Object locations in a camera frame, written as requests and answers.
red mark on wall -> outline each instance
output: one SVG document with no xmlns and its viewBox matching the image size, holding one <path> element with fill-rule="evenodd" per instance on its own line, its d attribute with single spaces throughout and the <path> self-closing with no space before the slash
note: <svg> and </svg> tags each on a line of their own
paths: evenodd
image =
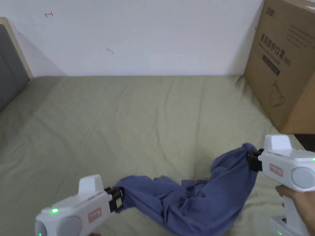
<svg viewBox="0 0 315 236">
<path fill-rule="evenodd" d="M 46 17 L 49 17 L 49 15 L 54 16 L 51 11 L 50 11 L 50 14 L 45 13 L 45 16 L 46 16 Z"/>
</svg>

bed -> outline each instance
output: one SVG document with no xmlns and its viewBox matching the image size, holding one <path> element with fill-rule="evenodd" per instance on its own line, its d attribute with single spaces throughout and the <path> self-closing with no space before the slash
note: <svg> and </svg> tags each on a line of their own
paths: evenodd
<svg viewBox="0 0 315 236">
<path fill-rule="evenodd" d="M 217 156 L 244 142 L 263 147 L 265 135 L 277 133 L 241 76 L 40 77 L 26 84 L 0 112 L 0 235 L 34 235 L 40 210 L 77 193 L 84 176 L 100 174 L 105 187 L 128 175 L 209 178 Z M 283 211 L 275 185 L 258 175 L 227 235 L 270 234 L 268 217 Z M 99 232 L 171 235 L 136 209 Z"/>
</svg>

round cap on gripper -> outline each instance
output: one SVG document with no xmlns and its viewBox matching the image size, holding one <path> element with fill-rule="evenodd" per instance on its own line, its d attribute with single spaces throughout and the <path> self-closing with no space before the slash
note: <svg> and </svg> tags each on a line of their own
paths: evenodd
<svg viewBox="0 0 315 236">
<path fill-rule="evenodd" d="M 293 183 L 302 189 L 309 189 L 315 186 L 315 173 L 308 167 L 297 167 L 291 171 Z"/>
</svg>

cardboard box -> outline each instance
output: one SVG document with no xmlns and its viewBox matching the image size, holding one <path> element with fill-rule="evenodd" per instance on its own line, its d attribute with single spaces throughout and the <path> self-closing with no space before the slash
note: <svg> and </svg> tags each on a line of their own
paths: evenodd
<svg viewBox="0 0 315 236">
<path fill-rule="evenodd" d="M 315 134 L 315 3 L 265 1 L 244 76 L 280 133 Z"/>
</svg>

blue cloth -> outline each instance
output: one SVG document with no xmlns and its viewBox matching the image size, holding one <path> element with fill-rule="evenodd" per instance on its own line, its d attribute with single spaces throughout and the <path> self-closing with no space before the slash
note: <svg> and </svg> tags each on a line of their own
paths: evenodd
<svg viewBox="0 0 315 236">
<path fill-rule="evenodd" d="M 216 158 L 210 180 L 182 180 L 166 176 L 150 179 L 129 176 L 116 186 L 124 188 L 121 211 L 136 207 L 156 223 L 177 235 L 223 235 L 240 214 L 257 173 L 250 171 L 249 143 Z"/>
</svg>

